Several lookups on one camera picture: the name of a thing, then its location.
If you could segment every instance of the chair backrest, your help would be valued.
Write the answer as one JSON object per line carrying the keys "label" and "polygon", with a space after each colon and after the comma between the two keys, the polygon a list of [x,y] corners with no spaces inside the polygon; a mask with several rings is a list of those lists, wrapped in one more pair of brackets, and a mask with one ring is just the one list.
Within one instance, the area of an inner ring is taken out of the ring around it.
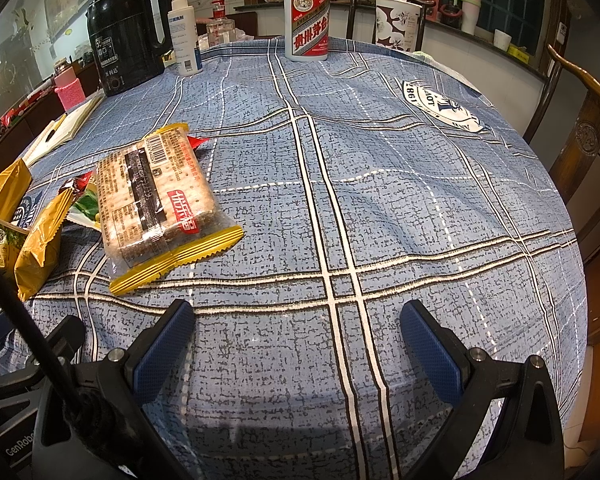
{"label": "chair backrest", "polygon": [[[416,4],[421,7],[420,9],[420,18],[418,21],[418,35],[416,37],[416,50],[422,49],[422,40],[424,38],[424,23],[425,23],[425,15],[426,10],[429,7],[433,7],[436,5],[435,2],[429,0],[407,0],[411,4]],[[347,20],[347,34],[346,38],[348,40],[353,39],[353,26],[356,21],[356,9],[358,8],[358,0],[349,0],[349,19]],[[376,42],[376,28],[374,27],[371,43]]]}
{"label": "chair backrest", "polygon": [[[576,123],[571,129],[567,142],[562,147],[558,158],[549,170],[549,175],[554,181],[558,192],[560,192],[562,200],[567,203],[584,180],[600,150],[600,83],[586,70],[560,56],[550,44],[546,47],[554,60],[554,68],[549,81],[545,83],[542,89],[540,103],[523,139],[529,143],[536,134],[549,101],[554,94],[561,70],[571,72],[587,88],[587,95],[578,113]],[[600,206],[582,229],[578,231],[578,240],[583,240],[599,221]]]}

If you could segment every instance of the white cup with floral pattern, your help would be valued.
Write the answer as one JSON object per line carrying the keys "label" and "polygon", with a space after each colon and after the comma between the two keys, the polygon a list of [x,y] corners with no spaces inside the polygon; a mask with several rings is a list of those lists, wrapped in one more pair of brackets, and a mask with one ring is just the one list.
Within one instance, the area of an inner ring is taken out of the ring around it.
{"label": "white cup with floral pattern", "polygon": [[400,0],[376,0],[376,45],[413,52],[422,8]]}

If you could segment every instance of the barcode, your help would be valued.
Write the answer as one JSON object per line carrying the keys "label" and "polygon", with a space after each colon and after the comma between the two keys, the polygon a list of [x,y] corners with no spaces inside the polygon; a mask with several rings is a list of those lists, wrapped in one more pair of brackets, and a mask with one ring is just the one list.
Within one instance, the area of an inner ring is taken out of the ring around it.
{"label": "barcode", "polygon": [[147,137],[144,145],[146,146],[146,152],[149,155],[149,161],[153,165],[164,164],[167,161],[167,154],[164,151],[164,145],[160,135],[152,135]]}

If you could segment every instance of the electric kettle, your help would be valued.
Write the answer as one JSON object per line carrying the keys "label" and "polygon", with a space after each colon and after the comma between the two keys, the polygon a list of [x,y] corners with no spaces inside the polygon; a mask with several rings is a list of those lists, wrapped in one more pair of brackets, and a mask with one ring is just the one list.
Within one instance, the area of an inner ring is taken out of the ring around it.
{"label": "electric kettle", "polygon": [[167,13],[171,0],[158,0],[164,39],[158,41],[151,0],[95,0],[87,30],[104,93],[120,94],[164,72],[160,56],[173,49]]}

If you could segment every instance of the table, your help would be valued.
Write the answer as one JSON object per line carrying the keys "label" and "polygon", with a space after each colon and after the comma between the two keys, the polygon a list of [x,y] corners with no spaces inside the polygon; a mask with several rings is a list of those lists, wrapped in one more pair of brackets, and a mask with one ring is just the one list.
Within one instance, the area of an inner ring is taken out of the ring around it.
{"label": "table", "polygon": [[[100,237],[66,226],[59,267],[27,302],[44,332],[80,316],[91,360],[188,299],[194,338],[145,409],[204,478],[404,474],[449,412],[400,336],[412,298],[467,347],[540,354],[563,423],[578,389],[582,263],[533,151],[483,95],[417,57],[336,39],[330,50],[301,64],[282,40],[210,49],[201,74],[169,68],[106,99],[32,167],[29,221],[68,177],[164,124],[210,137],[198,158],[240,243],[114,298]],[[26,355],[10,335],[0,371]]]}

